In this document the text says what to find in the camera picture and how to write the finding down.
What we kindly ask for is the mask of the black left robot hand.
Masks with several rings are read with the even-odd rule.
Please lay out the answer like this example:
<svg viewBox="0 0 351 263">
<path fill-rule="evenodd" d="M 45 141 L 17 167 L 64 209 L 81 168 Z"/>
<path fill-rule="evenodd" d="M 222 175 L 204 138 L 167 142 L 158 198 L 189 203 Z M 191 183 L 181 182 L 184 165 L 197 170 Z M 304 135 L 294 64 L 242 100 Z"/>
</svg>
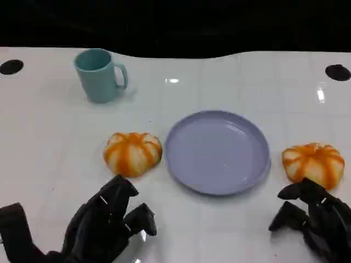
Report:
<svg viewBox="0 0 351 263">
<path fill-rule="evenodd" d="M 66 229 L 61 251 L 49 251 L 49 262 L 113 262 L 141 231 L 157 234 L 154 213 L 142 203 L 128 212 L 138 190 L 117 176 L 81 205 Z"/>
</svg>

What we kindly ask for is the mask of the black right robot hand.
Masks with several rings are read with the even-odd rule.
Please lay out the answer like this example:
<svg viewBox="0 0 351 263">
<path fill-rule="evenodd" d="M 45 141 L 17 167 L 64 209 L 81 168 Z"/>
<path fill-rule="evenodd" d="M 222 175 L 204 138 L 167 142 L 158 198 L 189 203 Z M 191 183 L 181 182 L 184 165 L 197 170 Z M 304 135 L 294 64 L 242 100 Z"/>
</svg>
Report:
<svg viewBox="0 0 351 263">
<path fill-rule="evenodd" d="M 284 187 L 270 232 L 291 228 L 323 262 L 350 262 L 350 207 L 308 178 Z"/>
</svg>

